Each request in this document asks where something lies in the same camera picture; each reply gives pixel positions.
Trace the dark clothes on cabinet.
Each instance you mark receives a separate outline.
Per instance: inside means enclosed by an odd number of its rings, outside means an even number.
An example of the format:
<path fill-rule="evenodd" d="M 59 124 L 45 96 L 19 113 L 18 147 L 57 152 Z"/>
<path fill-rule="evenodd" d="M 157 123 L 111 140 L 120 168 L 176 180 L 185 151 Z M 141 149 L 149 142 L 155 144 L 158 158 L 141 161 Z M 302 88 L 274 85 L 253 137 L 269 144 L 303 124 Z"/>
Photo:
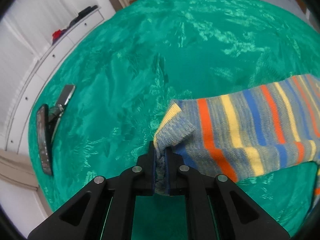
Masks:
<path fill-rule="evenodd" d="M 86 17 L 88 14 L 90 14 L 92 11 L 96 10 L 97 8 L 98 8 L 97 5 L 94 5 L 92 7 L 91 6 L 86 7 L 84 10 L 78 13 L 78 16 L 70 22 L 68 27 L 71 28 L 72 26 L 74 26 L 76 23 L 78 23 L 80 20 L 82 20 L 84 17 Z"/>

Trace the green floral bedspread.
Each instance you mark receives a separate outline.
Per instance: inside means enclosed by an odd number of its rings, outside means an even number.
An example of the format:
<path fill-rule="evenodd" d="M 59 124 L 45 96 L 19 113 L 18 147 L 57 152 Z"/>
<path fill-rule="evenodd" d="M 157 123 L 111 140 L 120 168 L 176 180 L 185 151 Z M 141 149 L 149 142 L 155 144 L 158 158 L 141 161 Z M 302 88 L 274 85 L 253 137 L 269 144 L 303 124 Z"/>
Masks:
<path fill-rule="evenodd" d="M 140 0 L 95 28 L 47 83 L 35 109 L 75 85 L 44 174 L 29 123 L 29 154 L 55 211 L 95 176 L 111 178 L 144 154 L 172 99 L 238 92 L 319 76 L 319 33 L 260 0 Z"/>

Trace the red item on cabinet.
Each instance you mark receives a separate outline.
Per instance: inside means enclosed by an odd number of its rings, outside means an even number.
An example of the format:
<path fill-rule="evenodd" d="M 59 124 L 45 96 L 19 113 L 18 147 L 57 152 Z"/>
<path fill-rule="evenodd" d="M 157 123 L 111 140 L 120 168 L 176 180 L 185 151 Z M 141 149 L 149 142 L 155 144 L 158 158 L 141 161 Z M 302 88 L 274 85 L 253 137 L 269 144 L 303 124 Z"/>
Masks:
<path fill-rule="evenodd" d="M 67 29 L 59 29 L 52 34 L 52 44 L 55 44 L 61 36 L 65 34 Z"/>

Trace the black smartphone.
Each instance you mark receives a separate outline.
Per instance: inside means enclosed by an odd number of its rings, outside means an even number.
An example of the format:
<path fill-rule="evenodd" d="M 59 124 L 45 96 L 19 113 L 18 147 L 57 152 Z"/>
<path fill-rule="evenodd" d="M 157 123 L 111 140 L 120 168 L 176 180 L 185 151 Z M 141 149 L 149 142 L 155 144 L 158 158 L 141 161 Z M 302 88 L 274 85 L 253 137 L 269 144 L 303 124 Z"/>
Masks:
<path fill-rule="evenodd" d="M 36 113 L 37 144 L 42 170 L 52 176 L 52 147 L 49 133 L 49 107 L 43 104 Z"/>

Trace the striped knitted sweater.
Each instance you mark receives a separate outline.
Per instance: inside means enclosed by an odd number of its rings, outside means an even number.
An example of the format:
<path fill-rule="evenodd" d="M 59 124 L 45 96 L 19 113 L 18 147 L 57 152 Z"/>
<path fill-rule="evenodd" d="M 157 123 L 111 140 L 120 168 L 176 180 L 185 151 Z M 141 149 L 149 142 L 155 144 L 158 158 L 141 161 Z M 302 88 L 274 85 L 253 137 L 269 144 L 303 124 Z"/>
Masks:
<path fill-rule="evenodd" d="M 239 183 L 277 221 L 297 223 L 319 199 L 319 78 L 173 99 L 153 143 L 158 193 L 168 191 L 164 151 L 172 147 L 202 174 Z"/>

